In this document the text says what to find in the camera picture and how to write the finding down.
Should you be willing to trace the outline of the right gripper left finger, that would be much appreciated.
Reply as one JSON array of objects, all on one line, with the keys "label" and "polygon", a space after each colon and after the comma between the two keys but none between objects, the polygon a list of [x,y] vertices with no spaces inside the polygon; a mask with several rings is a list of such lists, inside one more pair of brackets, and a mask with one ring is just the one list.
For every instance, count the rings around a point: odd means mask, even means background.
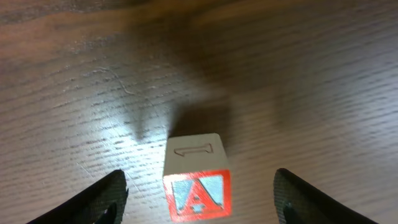
[{"label": "right gripper left finger", "polygon": [[124,171],[114,170],[29,224],[121,224],[128,194]]}]

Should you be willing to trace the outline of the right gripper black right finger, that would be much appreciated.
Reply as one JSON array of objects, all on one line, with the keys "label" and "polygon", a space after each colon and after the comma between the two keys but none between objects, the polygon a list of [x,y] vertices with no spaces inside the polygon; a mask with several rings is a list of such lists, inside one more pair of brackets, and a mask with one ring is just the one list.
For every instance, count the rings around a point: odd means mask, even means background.
[{"label": "right gripper black right finger", "polygon": [[283,224],[377,224],[285,168],[273,181],[274,206]]}]

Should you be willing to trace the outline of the red letter A block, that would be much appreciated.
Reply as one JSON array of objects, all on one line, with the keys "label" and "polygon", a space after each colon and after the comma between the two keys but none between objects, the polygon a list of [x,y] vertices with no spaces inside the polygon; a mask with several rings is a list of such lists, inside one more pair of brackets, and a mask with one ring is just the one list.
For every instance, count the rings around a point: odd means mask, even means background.
[{"label": "red letter A block", "polygon": [[162,180],[173,222],[232,214],[231,173],[219,134],[168,138]]}]

